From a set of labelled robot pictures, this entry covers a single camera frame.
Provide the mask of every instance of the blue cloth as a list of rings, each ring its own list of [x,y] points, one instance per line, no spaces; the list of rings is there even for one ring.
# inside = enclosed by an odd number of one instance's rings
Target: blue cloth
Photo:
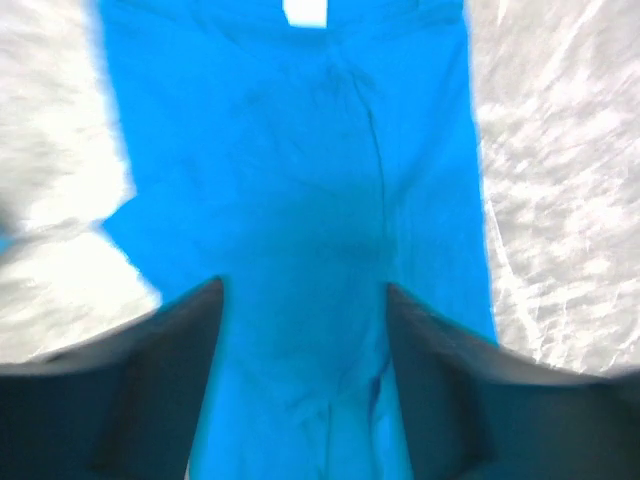
[[[462,0],[417,3],[101,1],[104,228],[165,302],[228,280],[193,480],[411,478],[383,282],[495,339]]]
[[[4,252],[7,248],[9,248],[9,245],[11,245],[11,242],[9,241],[9,237],[7,237],[6,235],[3,235],[3,233],[0,232],[0,253]]]

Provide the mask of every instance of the blue towel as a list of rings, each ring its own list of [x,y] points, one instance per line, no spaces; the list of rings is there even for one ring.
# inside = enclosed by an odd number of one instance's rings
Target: blue towel
[[[462,0],[280,2],[101,1],[104,228],[167,303],[228,279],[193,480],[410,479],[384,282],[495,339]]]

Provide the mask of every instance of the blue fabric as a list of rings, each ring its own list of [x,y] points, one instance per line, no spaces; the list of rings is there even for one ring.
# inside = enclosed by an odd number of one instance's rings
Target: blue fabric
[[[9,241],[9,237],[4,235],[2,231],[0,231],[0,253],[4,252],[7,248],[9,248],[11,242]]]
[[[462,0],[100,6],[138,189],[104,228],[165,302],[228,279],[191,478],[411,478],[383,282],[495,339]]]

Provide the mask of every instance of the white plastic sheet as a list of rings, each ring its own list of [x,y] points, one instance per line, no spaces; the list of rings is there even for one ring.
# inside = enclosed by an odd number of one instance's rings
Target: white plastic sheet
[[[640,363],[640,7],[471,0],[501,341],[577,371]],[[0,362],[157,305],[91,223],[130,195],[82,0],[0,6]]]

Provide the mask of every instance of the white label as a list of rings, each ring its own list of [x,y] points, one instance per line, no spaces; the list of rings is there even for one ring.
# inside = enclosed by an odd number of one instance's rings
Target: white label
[[[282,0],[289,25],[302,28],[327,28],[329,0]]]

